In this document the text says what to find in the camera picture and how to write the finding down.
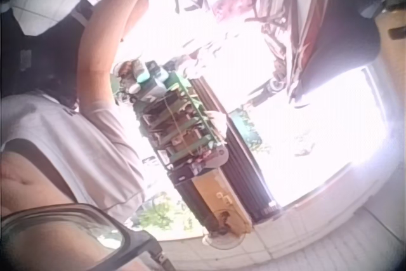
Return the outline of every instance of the person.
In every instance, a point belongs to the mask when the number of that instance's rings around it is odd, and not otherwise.
[[[148,0],[95,6],[79,45],[78,112],[42,91],[1,100],[2,217],[76,202],[124,222],[143,202],[142,162],[114,102],[110,68],[147,8]]]

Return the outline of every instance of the bright window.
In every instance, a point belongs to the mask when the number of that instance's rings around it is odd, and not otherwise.
[[[379,147],[386,127],[365,69],[331,80],[302,109],[289,105],[284,91],[242,108],[246,94],[270,78],[273,62],[259,36],[244,40],[224,52],[204,77],[281,206],[315,190],[347,164],[368,159]]]

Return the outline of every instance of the green foliage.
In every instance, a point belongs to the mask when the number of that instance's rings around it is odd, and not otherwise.
[[[139,217],[140,225],[145,227],[158,227],[162,230],[169,230],[171,228],[172,219],[168,217],[171,211],[171,205],[168,202],[161,202],[152,209],[144,211]]]

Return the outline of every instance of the wires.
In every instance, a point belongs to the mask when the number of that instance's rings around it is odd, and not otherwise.
[[[189,146],[187,145],[187,143],[185,141],[185,138],[182,135],[182,131],[180,130],[180,127],[179,127],[178,123],[176,122],[175,115],[173,114],[173,111],[171,110],[171,108],[169,107],[169,105],[166,102],[166,96],[164,96],[164,102],[165,102],[166,108],[168,109],[169,113],[172,116],[173,122],[175,123],[176,129],[178,130],[178,133],[179,133],[179,135],[180,135],[180,137],[182,139],[183,144],[185,145],[185,147],[188,150],[189,154],[196,157],[196,155],[194,155],[193,152],[190,150]]]

